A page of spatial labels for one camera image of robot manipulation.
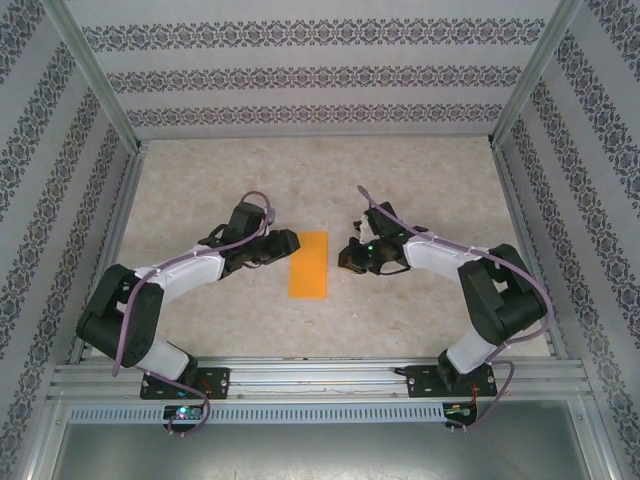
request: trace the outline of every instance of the aluminum frame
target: aluminum frame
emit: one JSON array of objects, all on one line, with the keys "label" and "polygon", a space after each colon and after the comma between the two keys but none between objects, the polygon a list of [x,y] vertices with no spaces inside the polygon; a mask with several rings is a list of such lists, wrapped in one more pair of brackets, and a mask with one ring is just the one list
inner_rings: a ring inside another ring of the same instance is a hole
[{"label": "aluminum frame", "polygon": [[[92,88],[97,91],[111,121],[125,138],[129,151],[137,151],[139,140],[64,2],[47,0],[44,5],[77,57]],[[514,207],[517,203],[505,174],[504,159],[495,146],[511,128],[540,71],[552,55],[558,39],[579,5],[579,0],[560,2],[492,134],[491,143],[494,147],[496,168],[523,260],[537,278],[540,278],[540,272],[531,252],[521,212]],[[96,278],[100,278],[105,266],[113,263],[117,257],[147,148],[148,143],[140,146],[129,170],[116,221],[109,233]],[[566,401],[591,477],[598,480],[621,478],[582,361],[566,359],[567,354],[557,328],[551,330],[548,340],[552,344],[554,356],[512,359],[516,366],[515,377],[509,394],[503,401]],[[25,459],[26,466],[16,478],[30,480],[52,477],[65,431],[73,409],[77,406],[108,405],[126,409],[140,405],[180,403],[141,400],[141,372],[123,369],[118,378],[113,378],[110,371],[111,361],[91,356],[83,358],[87,352],[84,342],[78,339],[71,357],[72,364],[56,367],[33,444]],[[328,403],[399,405],[409,402],[424,406],[444,400],[409,399],[406,379],[393,373],[395,367],[436,364],[436,360],[432,358],[202,358],[199,361],[201,366],[225,366],[232,370],[229,398],[213,401],[214,409],[221,405],[283,406]],[[507,373],[506,367],[496,366],[498,388],[503,385]]]},{"label": "aluminum frame", "polygon": [[[566,401],[591,478],[620,478],[611,446],[603,434],[602,420],[582,361],[550,357],[514,357],[511,360],[516,366],[515,376],[503,401]],[[233,405],[277,406],[282,409],[310,404],[356,407],[413,405],[423,408],[441,405],[443,401],[470,399],[409,398],[406,379],[395,374],[393,369],[411,364],[435,365],[437,360],[434,358],[207,357],[199,359],[199,364],[231,369],[229,396],[226,400],[212,401],[214,410]],[[114,378],[111,366],[111,360],[106,357],[90,357],[78,365],[56,367],[35,441],[20,479],[52,478],[71,413],[76,407],[105,405],[133,410],[140,405],[181,403],[140,399],[142,372],[123,369]],[[496,365],[494,373],[496,384],[501,388],[508,375],[508,367]],[[489,401],[491,399],[479,399],[485,404]],[[109,422],[100,420],[96,423]],[[235,423],[252,422],[241,419]]]}]

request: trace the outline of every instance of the white wall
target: white wall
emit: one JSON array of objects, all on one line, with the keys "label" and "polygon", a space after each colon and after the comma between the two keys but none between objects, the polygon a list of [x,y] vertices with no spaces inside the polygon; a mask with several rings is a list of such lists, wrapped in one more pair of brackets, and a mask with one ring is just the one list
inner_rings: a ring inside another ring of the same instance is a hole
[{"label": "white wall", "polygon": [[143,139],[488,134],[558,0],[72,0]]},{"label": "white wall", "polygon": [[569,353],[640,477],[640,15],[578,11],[502,145]]},{"label": "white wall", "polygon": [[129,155],[36,1],[0,1],[0,478],[28,445]]}]

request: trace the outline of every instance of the beige surface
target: beige surface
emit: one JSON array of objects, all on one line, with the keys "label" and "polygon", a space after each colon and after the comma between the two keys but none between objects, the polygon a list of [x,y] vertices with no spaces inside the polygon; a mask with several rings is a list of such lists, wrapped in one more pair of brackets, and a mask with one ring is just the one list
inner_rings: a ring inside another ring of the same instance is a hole
[{"label": "beige surface", "polygon": [[[427,271],[357,276],[336,266],[366,202],[468,245],[516,244],[486,138],[345,137],[154,141],[120,263],[183,253],[228,220],[247,190],[275,228],[329,232],[326,300],[287,298],[287,259],[176,299],[160,332],[195,355],[435,356],[470,326],[459,285]],[[543,339],[510,354],[548,354]]]}]

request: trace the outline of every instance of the orange rectangle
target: orange rectangle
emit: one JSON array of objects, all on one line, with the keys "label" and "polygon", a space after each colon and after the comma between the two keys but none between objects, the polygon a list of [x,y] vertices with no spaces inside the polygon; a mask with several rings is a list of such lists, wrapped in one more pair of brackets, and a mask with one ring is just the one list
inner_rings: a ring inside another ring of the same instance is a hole
[{"label": "orange rectangle", "polygon": [[289,298],[327,298],[329,234],[298,233],[300,249],[291,255]]}]

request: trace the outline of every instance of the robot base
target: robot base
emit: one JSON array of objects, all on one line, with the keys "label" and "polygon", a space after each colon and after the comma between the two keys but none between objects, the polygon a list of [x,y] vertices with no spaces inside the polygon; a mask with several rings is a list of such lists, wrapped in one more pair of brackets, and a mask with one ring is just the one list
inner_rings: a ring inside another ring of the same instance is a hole
[{"label": "robot base", "polygon": [[411,398],[452,398],[473,396],[495,397],[498,394],[493,369],[481,365],[473,375],[461,376],[449,390],[440,379],[437,365],[409,365],[394,370],[398,375],[407,377],[407,389]]},{"label": "robot base", "polygon": [[[228,368],[198,368],[192,388],[200,390],[209,400],[226,400],[229,392]],[[185,392],[154,377],[145,375],[140,388],[143,400],[199,400],[193,393]]]}]

